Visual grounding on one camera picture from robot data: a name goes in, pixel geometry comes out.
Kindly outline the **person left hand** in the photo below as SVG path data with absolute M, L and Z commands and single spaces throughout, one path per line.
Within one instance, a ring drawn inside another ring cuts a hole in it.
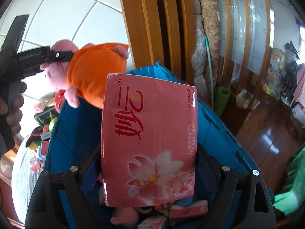
M 7 125 L 10 126 L 12 135 L 15 136 L 21 130 L 20 121 L 22 119 L 22 111 L 20 108 L 24 104 L 24 98 L 21 93 L 24 93 L 27 89 L 27 85 L 22 82 L 20 94 L 15 96 L 11 104 L 8 105 L 2 97 L 0 97 L 1 103 L 1 115 L 6 115 Z

